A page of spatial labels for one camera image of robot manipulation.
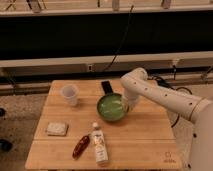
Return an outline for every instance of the wooden table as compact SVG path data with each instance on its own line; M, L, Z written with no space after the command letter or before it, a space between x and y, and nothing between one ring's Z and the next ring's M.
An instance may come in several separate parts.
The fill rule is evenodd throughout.
M110 80L114 92L122 93L119 80ZM71 107L60 89L69 83L78 86L79 103ZM27 169L180 169L181 160L166 110L141 97L139 104L116 123L103 121L96 110L104 95L101 80L53 81L26 161ZM49 122L66 122L66 137L47 136ZM78 160L72 152L82 136L92 132L98 122L104 132L109 163L95 162L90 143Z

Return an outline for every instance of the logo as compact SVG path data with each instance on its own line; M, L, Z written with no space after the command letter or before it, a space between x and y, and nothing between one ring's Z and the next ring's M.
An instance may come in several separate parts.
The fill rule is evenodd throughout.
M172 159L170 151L165 152L165 158L164 163L176 163L176 161Z

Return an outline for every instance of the clear bottle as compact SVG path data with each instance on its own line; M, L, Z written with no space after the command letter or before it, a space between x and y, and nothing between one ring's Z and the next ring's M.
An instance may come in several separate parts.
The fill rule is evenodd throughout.
M104 142L104 135L97 122L94 122L92 126L94 129L92 132L92 138L95 146L96 162L99 165L105 165L108 162L108 154Z

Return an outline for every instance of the floor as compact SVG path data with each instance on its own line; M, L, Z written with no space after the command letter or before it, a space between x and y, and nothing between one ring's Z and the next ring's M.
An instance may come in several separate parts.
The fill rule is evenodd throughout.
M213 96L213 85L186 87L195 95L208 98ZM7 111L6 116L0 118L0 138L8 139L13 143L11 151L0 151L0 171L25 171L25 161L46 97L47 94L0 97L0 107ZM172 124L177 115L171 112L168 112L168 115ZM186 166L192 130L193 125L182 118L173 128L183 161L182 171L188 171Z

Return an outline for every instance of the black wall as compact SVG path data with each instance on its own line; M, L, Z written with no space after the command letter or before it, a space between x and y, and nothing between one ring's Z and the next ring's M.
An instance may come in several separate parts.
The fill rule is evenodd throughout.
M128 14L0 18L0 59L113 55ZM132 14L120 54L213 50L213 11Z

